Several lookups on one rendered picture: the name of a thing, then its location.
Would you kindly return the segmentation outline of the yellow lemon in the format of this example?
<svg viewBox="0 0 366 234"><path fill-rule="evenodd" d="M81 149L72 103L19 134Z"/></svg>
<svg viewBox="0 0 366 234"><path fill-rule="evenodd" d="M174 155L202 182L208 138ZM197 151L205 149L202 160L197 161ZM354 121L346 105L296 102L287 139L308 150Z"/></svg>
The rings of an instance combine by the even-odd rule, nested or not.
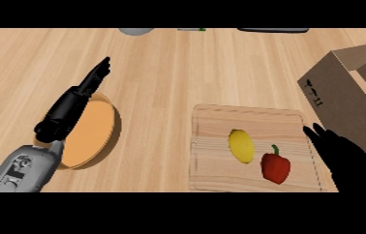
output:
<svg viewBox="0 0 366 234"><path fill-rule="evenodd" d="M243 130L231 130L228 134L228 149L240 163L250 163L253 158L252 139Z"/></svg>

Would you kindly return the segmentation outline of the brown cardboard box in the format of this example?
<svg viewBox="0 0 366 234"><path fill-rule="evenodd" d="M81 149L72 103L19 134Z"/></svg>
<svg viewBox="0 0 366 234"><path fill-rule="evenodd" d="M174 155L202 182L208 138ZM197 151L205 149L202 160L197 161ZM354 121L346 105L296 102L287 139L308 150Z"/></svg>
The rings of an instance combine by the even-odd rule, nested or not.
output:
<svg viewBox="0 0 366 234"><path fill-rule="evenodd" d="M296 83L323 128L366 152L366 92L349 72L366 82L366 44L330 50Z"/></svg>

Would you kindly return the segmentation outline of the pale wooden cutting board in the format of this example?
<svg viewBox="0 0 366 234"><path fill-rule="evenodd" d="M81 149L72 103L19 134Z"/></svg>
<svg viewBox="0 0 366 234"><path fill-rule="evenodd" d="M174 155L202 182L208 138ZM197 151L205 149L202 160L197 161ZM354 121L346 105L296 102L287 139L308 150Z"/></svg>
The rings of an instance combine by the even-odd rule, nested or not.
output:
<svg viewBox="0 0 366 234"><path fill-rule="evenodd" d="M188 189L252 192L323 192L318 160L302 132L299 111L214 104L199 104L191 113ZM233 130L247 133L253 158L242 163L228 149ZM277 154L290 162L281 184L262 178L259 161Z"/></svg>

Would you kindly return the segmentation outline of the red bell pepper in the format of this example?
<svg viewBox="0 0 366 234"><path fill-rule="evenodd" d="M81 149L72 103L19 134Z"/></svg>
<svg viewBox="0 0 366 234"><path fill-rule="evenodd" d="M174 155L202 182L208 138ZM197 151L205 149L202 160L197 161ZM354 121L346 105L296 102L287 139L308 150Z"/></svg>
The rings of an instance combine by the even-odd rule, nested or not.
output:
<svg viewBox="0 0 366 234"><path fill-rule="evenodd" d="M290 173L290 161L280 156L280 150L276 144L271 145L273 152L261 157L261 175L265 180L280 185Z"/></svg>

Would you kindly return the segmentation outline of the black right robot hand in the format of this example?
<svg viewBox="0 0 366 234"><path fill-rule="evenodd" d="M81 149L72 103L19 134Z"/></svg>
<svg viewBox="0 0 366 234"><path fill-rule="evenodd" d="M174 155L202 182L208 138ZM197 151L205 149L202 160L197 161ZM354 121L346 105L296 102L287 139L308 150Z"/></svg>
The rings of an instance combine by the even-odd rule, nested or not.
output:
<svg viewBox="0 0 366 234"><path fill-rule="evenodd" d="M340 193L366 192L366 152L332 130L324 130L318 124L312 128L302 127L311 144L324 162L335 186Z"/></svg>

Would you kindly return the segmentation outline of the orange plate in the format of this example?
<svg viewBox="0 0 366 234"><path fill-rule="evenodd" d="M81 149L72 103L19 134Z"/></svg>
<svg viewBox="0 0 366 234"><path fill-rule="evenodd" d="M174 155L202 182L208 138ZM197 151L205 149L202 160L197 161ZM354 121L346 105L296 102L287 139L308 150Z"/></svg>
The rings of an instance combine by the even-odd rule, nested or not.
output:
<svg viewBox="0 0 366 234"><path fill-rule="evenodd" d="M60 170L84 169L109 154L115 132L115 107L109 98L94 93L64 140Z"/></svg>

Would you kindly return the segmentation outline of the grey round object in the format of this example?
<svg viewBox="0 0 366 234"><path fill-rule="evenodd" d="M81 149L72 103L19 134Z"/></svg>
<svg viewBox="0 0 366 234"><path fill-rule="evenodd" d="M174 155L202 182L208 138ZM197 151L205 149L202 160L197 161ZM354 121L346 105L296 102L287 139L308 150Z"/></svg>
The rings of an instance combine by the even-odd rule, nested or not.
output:
<svg viewBox="0 0 366 234"><path fill-rule="evenodd" d="M155 28L118 28L118 31L128 36L141 36L153 31Z"/></svg>

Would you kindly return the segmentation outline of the dark flat object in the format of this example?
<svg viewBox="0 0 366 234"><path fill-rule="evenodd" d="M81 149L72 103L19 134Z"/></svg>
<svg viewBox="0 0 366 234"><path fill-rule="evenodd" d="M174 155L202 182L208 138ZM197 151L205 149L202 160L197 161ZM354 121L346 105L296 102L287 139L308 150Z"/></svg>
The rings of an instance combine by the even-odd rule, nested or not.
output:
<svg viewBox="0 0 366 234"><path fill-rule="evenodd" d="M245 32L259 32L259 33L305 33L308 28L237 28Z"/></svg>

